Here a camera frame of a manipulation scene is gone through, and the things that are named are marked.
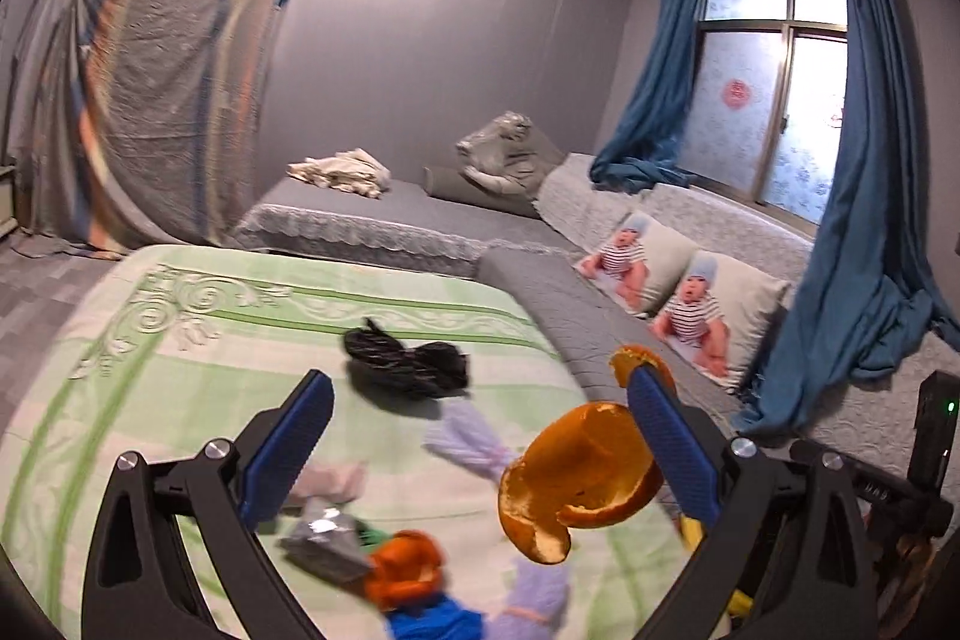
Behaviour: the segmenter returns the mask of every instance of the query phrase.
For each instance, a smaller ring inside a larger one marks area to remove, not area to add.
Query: blue gripper pad
[[[239,513],[251,531],[277,517],[333,417],[333,382],[318,370],[311,374],[244,471]]]
[[[716,469],[651,367],[631,373],[627,404],[680,510],[712,528],[720,517]]]

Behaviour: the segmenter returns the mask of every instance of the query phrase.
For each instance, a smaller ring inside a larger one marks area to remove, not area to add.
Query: gray floor
[[[83,295],[114,263],[56,255],[29,259],[0,242],[0,432],[40,369],[47,347]]]

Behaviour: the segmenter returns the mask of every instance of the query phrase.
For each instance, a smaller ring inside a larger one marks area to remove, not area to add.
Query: bed
[[[365,316],[399,338],[452,341],[469,353],[474,404],[505,444],[525,446],[584,394],[515,299],[477,282],[349,263],[160,245],[119,263],[59,333],[0,442],[0,536],[35,599],[80,637],[83,567],[116,456],[192,455],[285,399],[306,369],[333,378],[337,402],[313,458],[366,461],[352,511],[383,530],[422,528],[448,553],[449,591],[472,609],[503,605],[517,552],[486,480],[421,448],[437,410],[387,411],[344,374],[339,335]],[[368,605],[289,565],[282,519],[261,535],[304,608],[331,640],[385,638]],[[221,629],[243,637],[198,530],[184,540]],[[651,504],[629,522],[578,531],[560,640],[631,637],[685,564]]]
[[[536,218],[428,196],[394,181],[380,199],[285,177],[232,233],[232,246],[472,277],[493,247],[568,257],[577,247]]]

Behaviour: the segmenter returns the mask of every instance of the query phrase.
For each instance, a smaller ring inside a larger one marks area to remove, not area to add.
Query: pillow
[[[719,253],[700,250],[652,329],[725,389],[739,386],[789,283]]]
[[[570,153],[546,175],[534,202],[550,228],[584,250],[598,247],[638,203],[630,194],[595,191],[589,178],[592,163],[592,155]]]
[[[697,249],[692,239],[637,210],[576,268],[628,313],[646,314],[670,295]]]
[[[424,191],[434,199],[455,201],[458,204],[470,204],[473,207],[539,220],[533,202],[526,196],[501,196],[484,191],[457,170],[424,167]]]

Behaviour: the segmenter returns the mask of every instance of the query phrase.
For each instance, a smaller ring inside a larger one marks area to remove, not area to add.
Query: window frame
[[[812,223],[800,215],[794,215],[774,204],[763,200],[763,191],[773,171],[776,156],[776,145],[779,143],[784,128],[784,115],[789,99],[790,82],[793,76],[794,43],[798,37],[809,39],[828,39],[834,42],[847,42],[847,26],[836,23],[811,23],[808,20],[794,20],[796,0],[787,0],[786,20],[704,20],[707,14],[707,0],[700,1],[698,10],[697,52],[694,73],[699,74],[702,66],[704,43],[707,34],[712,32],[749,32],[761,31],[765,33],[779,33],[784,56],[781,58],[779,72],[774,87],[774,102],[767,119],[767,131],[763,140],[762,153],[757,162],[757,173],[750,191],[741,191],[733,186],[712,180],[697,172],[683,170],[693,178],[695,185],[707,191],[713,191],[719,196],[736,201],[750,207],[769,218],[785,223],[790,228],[799,230],[809,237],[816,236],[817,224]]]

